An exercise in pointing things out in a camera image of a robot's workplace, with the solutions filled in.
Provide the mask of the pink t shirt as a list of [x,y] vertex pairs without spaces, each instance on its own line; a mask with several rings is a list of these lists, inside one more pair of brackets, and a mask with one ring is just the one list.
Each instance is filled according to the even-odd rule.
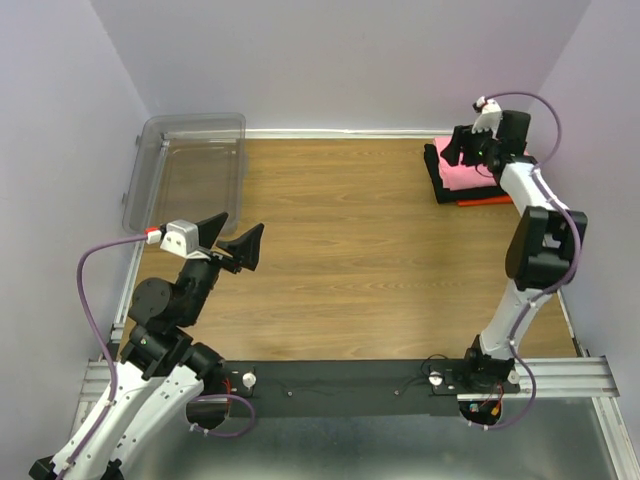
[[433,145],[437,151],[437,170],[443,186],[452,191],[474,188],[496,187],[497,183],[484,165],[465,166],[462,163],[451,166],[441,153],[449,144],[450,137],[435,137]]

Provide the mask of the clear plastic bin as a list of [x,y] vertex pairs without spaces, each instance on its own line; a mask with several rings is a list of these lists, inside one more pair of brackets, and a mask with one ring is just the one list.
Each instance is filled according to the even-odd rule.
[[137,154],[122,225],[140,233],[183,219],[222,212],[223,235],[238,227],[248,172],[246,119],[239,113],[155,116],[136,139]]

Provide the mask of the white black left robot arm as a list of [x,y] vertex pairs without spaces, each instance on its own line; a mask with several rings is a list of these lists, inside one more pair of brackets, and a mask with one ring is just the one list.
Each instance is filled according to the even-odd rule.
[[218,238],[225,212],[192,223],[175,220],[115,240],[116,245],[156,244],[184,259],[175,281],[152,277],[135,288],[127,315],[134,321],[118,360],[102,353],[109,382],[73,437],[56,454],[38,459],[32,479],[122,479],[135,451],[191,401],[245,406],[248,433],[256,421],[251,402],[232,385],[225,360],[186,333],[194,325],[223,271],[253,271],[264,224],[230,241]]

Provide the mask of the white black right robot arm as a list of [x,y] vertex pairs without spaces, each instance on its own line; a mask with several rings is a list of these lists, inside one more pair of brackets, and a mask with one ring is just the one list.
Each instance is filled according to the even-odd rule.
[[540,164],[526,154],[529,114],[491,102],[477,113],[473,124],[455,127],[443,156],[451,165],[486,167],[511,198],[520,220],[505,256],[508,282],[499,306],[448,373],[467,392],[508,380],[538,311],[574,278],[588,223],[585,213],[570,209],[552,193]]

